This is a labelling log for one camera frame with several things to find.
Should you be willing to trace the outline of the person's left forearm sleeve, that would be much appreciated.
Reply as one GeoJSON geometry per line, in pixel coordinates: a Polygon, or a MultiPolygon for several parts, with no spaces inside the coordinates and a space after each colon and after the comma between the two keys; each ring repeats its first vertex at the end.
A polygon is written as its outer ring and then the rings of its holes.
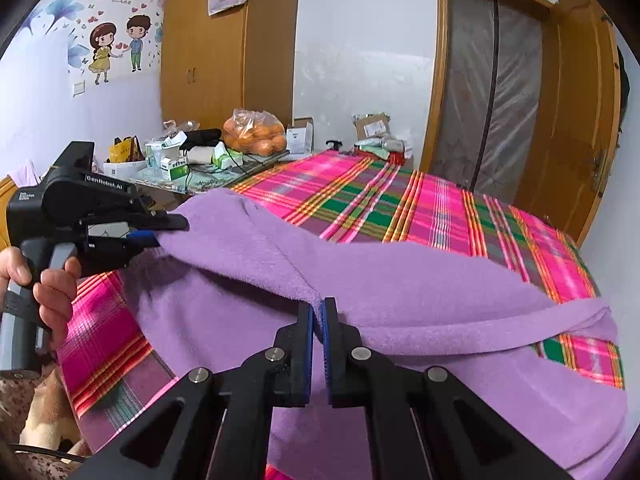
{"type": "Polygon", "coordinates": [[[17,458],[33,479],[65,479],[80,466],[78,460],[55,453],[92,455],[58,367],[36,380],[2,380],[1,433],[9,443],[31,448],[18,452],[17,458]]]}

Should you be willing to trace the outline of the person's left hand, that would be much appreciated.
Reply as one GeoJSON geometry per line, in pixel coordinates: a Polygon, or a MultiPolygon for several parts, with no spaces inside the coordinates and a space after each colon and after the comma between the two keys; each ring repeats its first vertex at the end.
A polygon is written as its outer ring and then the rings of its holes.
{"type": "MultiPolygon", "coordinates": [[[[72,302],[77,296],[77,283],[81,276],[80,262],[76,257],[66,260],[62,270],[44,270],[32,292],[39,304],[39,315],[51,330],[51,349],[58,351],[68,334],[68,323],[73,316],[72,302]]],[[[1,296],[8,290],[10,281],[28,285],[32,279],[26,260],[17,247],[7,247],[1,252],[1,296]]]]}

